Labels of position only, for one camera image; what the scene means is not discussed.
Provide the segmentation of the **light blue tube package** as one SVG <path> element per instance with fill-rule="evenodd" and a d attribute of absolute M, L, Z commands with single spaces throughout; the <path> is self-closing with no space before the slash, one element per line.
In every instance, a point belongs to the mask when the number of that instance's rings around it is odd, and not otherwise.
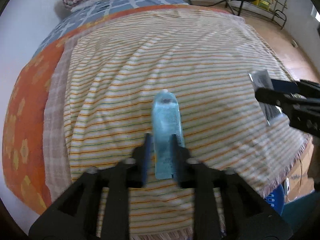
<path fill-rule="evenodd" d="M 155 153 L 155 177 L 159 180 L 173 178 L 175 171 L 171 152 L 171 139 L 184 146 L 181 115 L 176 96 L 164 89 L 154 97 L 152 110 L 152 132 Z"/>

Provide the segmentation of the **yellow green crate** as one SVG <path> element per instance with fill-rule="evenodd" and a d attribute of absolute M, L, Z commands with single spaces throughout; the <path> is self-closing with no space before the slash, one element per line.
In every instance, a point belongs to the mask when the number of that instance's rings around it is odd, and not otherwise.
<path fill-rule="evenodd" d="M 272 0 L 255 0 L 254 2 L 251 2 L 251 3 L 256 7 L 269 11 L 270 5 L 272 4 Z"/>

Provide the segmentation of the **white printed label sheet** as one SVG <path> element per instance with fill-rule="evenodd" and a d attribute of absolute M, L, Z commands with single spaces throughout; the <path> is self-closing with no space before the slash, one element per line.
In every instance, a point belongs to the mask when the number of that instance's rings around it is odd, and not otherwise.
<path fill-rule="evenodd" d="M 249 74 L 254 89 L 254 96 L 266 119 L 268 126 L 283 117 L 283 112 L 272 100 L 274 86 L 267 70 L 254 70 Z"/>

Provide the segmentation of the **blue plastic laundry basket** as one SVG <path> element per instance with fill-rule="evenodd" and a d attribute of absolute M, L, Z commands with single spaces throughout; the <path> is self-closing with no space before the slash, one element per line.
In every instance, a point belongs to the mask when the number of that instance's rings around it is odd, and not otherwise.
<path fill-rule="evenodd" d="M 279 185 L 267 197 L 265 197 L 264 200 L 279 215 L 282 215 L 283 209 L 284 209 L 284 205 L 285 205 L 285 194 L 284 194 L 283 186 Z"/>

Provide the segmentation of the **blue checked bed sheet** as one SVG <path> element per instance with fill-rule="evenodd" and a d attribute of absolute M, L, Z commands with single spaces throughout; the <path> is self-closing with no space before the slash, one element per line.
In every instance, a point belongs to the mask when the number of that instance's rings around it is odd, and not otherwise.
<path fill-rule="evenodd" d="M 100 0 L 71 12 L 42 41 L 34 55 L 74 29 L 109 14 L 152 5 L 185 4 L 183 0 Z"/>

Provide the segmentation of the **striped cream towel blanket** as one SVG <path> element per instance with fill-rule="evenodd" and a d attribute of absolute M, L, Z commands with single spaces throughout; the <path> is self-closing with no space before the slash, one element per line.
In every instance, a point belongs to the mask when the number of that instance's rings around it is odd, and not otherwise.
<path fill-rule="evenodd" d="M 286 117 L 268 125 L 251 73 L 290 81 L 274 50 L 238 17 L 193 7 L 125 11 L 70 38 L 44 110 L 46 185 L 56 199 L 89 167 L 127 158 L 151 131 L 151 107 L 176 96 L 184 142 L 209 167 L 235 168 L 263 196 L 309 142 Z"/>

